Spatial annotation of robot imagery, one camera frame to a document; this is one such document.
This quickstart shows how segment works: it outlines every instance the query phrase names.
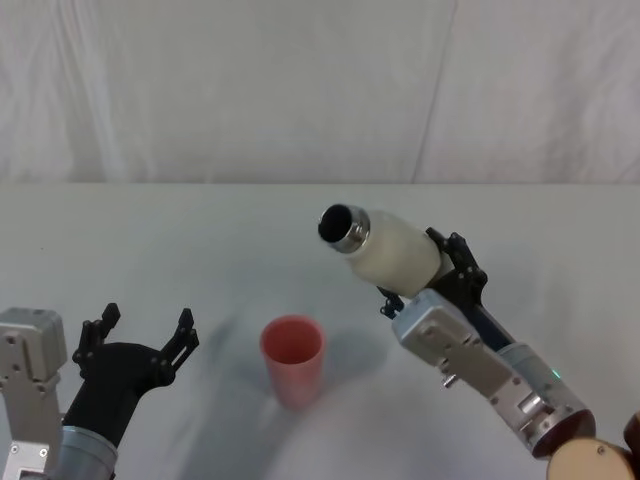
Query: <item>cup rim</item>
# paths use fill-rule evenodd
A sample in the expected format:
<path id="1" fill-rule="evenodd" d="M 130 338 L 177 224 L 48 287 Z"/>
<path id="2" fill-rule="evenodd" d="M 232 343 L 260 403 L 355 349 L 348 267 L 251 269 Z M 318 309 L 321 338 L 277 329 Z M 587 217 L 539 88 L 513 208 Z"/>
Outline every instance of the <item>cup rim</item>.
<path id="1" fill-rule="evenodd" d="M 304 362 L 300 362 L 300 363 L 283 363 L 283 362 L 279 362 L 278 360 L 274 359 L 271 355 L 269 355 L 265 349 L 265 337 L 267 336 L 267 334 L 273 330 L 275 327 L 277 327 L 278 325 L 281 325 L 283 323 L 287 323 L 287 322 L 292 322 L 292 321 L 296 321 L 299 323 L 304 323 L 306 325 L 309 325 L 310 327 L 312 327 L 316 333 L 318 333 L 318 335 L 320 336 L 320 347 L 318 348 L 318 351 L 315 353 L 315 355 L 313 355 L 311 358 L 305 360 Z M 280 317 L 274 318 L 273 320 L 271 320 L 266 327 L 264 327 L 264 329 L 262 330 L 262 333 L 260 334 L 260 350 L 262 351 L 262 354 L 269 359 L 270 362 L 273 362 L 275 364 L 278 365 L 283 365 L 285 367 L 299 367 L 302 365 L 306 365 L 310 362 L 313 362 L 315 359 L 317 359 L 319 356 L 321 356 L 324 353 L 325 350 L 325 345 L 326 345 L 326 337 L 324 334 L 324 329 L 322 328 L 322 326 L 316 322 L 313 318 L 307 316 L 307 315 L 303 315 L 303 314 L 296 314 L 296 313 L 292 313 L 292 314 L 288 314 L 288 315 L 282 315 Z"/>

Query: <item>white table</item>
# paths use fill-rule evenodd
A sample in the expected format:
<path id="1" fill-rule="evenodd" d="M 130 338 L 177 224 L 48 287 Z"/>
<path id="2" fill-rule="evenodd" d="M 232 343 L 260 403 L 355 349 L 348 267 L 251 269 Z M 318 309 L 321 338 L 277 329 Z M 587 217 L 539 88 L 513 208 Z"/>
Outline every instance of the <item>white table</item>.
<path id="1" fill-rule="evenodd" d="M 145 396 L 120 479 L 544 478 L 492 409 L 397 345 L 382 299 L 316 238 L 333 202 L 457 230 L 489 274 L 485 304 L 621 441 L 640 408 L 640 188 L 568 186 L 17 186 L 0 188 L 0 308 L 52 308 L 67 348 L 110 301 L 111 340 L 159 347 L 185 306 L 201 347 Z M 272 399 L 257 348 L 272 318 L 314 316 L 327 391 Z M 68 363 L 66 408 L 80 386 Z M 4 415 L 1 451 L 9 442 Z"/>

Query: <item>fabric wall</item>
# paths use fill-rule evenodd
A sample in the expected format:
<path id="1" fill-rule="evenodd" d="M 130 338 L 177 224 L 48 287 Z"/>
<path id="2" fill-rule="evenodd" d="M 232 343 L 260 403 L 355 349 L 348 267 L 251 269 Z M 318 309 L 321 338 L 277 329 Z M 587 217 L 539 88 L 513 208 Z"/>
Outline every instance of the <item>fabric wall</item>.
<path id="1" fill-rule="evenodd" d="M 640 178 L 634 0 L 0 0 L 0 180 Z"/>

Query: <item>metal bracket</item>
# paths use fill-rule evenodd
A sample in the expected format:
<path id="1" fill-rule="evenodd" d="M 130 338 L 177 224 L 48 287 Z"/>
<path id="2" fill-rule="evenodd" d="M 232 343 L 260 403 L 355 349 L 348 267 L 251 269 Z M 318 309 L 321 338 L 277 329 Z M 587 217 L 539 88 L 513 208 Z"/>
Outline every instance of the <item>metal bracket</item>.
<path id="1" fill-rule="evenodd" d="M 55 387 L 66 360 L 57 313 L 12 308 L 0 314 L 0 386 L 13 438 L 3 480 L 55 466 L 62 438 Z"/>
<path id="2" fill-rule="evenodd" d="M 393 331 L 403 347 L 442 372 L 445 386 L 464 380 L 527 442 L 522 429 L 547 407 L 545 401 L 482 342 L 455 305 L 423 290 L 396 317 Z"/>

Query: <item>pink cup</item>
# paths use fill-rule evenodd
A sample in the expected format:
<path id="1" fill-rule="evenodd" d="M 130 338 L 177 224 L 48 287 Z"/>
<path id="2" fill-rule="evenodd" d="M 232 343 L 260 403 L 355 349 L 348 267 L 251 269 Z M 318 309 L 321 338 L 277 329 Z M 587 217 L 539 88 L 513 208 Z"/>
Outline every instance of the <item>pink cup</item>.
<path id="1" fill-rule="evenodd" d="M 300 410 L 318 397 L 325 343 L 322 327 L 304 315 L 276 318 L 262 331 L 260 349 L 286 408 Z"/>

